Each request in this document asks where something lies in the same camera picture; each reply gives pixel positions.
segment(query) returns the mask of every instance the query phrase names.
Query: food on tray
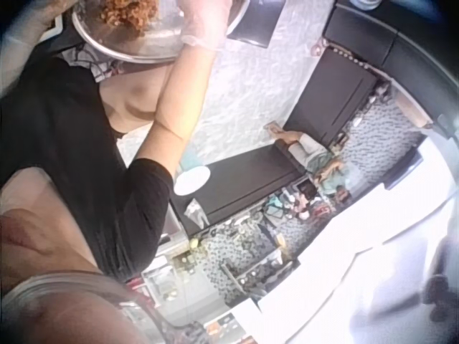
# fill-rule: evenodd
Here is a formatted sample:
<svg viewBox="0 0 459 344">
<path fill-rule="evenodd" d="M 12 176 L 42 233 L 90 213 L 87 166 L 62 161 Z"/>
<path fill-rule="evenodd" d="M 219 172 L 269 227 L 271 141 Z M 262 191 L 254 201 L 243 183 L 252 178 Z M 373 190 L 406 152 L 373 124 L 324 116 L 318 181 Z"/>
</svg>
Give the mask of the food on tray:
<svg viewBox="0 0 459 344">
<path fill-rule="evenodd" d="M 143 34 L 157 13 L 157 0 L 105 0 L 100 18 L 116 27 L 132 26 L 139 34 Z"/>
</svg>

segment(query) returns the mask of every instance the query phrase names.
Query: fried food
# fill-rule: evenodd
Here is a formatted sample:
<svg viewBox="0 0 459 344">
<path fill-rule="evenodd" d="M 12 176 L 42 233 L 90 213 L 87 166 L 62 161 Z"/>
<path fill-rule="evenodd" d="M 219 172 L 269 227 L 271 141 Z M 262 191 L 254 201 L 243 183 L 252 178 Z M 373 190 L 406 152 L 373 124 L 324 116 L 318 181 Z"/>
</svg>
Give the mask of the fried food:
<svg viewBox="0 0 459 344">
<path fill-rule="evenodd" d="M 129 25 L 142 35 L 148 22 L 157 14 L 156 0 L 105 0 L 100 18 L 115 27 Z"/>
</svg>

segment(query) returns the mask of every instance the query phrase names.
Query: black top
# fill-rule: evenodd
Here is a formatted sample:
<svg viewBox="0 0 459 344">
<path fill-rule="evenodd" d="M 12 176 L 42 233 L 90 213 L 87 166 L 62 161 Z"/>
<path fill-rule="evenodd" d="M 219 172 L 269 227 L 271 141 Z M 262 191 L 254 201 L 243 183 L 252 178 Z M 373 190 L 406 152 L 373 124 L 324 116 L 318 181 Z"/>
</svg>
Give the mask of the black top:
<svg viewBox="0 0 459 344">
<path fill-rule="evenodd" d="M 173 181 L 160 164 L 121 159 L 90 71 L 51 59 L 0 103 L 0 186 L 18 170 L 50 176 L 106 274 L 125 281 L 153 260 Z"/>
</svg>

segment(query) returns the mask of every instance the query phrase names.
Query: person sitting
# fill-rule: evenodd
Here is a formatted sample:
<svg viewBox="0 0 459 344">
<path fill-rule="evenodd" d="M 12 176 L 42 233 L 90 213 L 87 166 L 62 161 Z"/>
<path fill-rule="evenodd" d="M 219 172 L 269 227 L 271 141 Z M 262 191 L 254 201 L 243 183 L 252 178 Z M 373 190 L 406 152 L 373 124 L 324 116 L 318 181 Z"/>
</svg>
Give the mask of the person sitting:
<svg viewBox="0 0 459 344">
<path fill-rule="evenodd" d="M 346 188 L 349 172 L 340 158 L 334 157 L 308 134 L 284 131 L 276 122 L 268 123 L 265 128 L 272 138 L 289 145 L 288 151 L 313 175 L 314 182 L 325 195 L 338 204 L 345 204 L 351 199 L 351 193 Z"/>
</svg>

